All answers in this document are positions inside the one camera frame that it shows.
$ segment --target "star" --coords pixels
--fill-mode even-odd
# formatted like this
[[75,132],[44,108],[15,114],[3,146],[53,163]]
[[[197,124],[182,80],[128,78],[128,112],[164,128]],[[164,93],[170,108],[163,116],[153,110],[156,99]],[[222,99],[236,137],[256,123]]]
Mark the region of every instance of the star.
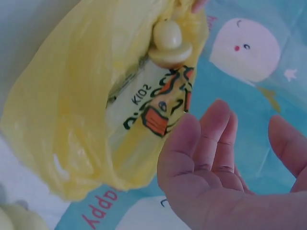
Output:
[[296,79],[296,73],[297,69],[287,69],[284,75],[288,79],[288,82],[290,82],[292,79]]

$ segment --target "cartoon face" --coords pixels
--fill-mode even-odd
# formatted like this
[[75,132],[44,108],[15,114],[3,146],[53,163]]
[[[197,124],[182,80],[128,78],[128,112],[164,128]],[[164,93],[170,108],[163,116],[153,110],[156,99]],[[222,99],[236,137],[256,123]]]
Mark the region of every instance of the cartoon face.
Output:
[[276,70],[280,55],[279,44],[267,28],[236,18],[219,31],[210,61],[234,78],[256,83]]
[[190,230],[172,211],[165,196],[139,200],[124,215],[116,230]]

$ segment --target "human hand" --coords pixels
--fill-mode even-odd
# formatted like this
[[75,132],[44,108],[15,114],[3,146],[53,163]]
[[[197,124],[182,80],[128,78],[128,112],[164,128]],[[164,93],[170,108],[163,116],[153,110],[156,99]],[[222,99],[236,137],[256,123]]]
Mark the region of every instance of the human hand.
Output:
[[192,7],[192,12],[197,13],[207,2],[208,0],[195,0],[195,3]]
[[307,229],[307,140],[280,116],[273,150],[297,178],[291,193],[255,195],[234,164],[237,117],[216,101],[198,121],[185,114],[161,151],[157,177],[173,211],[193,230]]

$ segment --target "plastic bag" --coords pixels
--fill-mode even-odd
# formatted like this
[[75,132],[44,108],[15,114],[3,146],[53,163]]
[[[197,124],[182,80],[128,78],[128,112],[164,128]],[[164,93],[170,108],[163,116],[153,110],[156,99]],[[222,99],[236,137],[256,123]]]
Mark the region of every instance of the plastic bag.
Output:
[[[192,0],[82,0],[42,44],[11,89],[1,129],[51,192],[79,200],[108,184],[146,186],[164,139],[184,111],[208,37]],[[193,53],[160,69],[146,52],[153,24],[172,16]]]

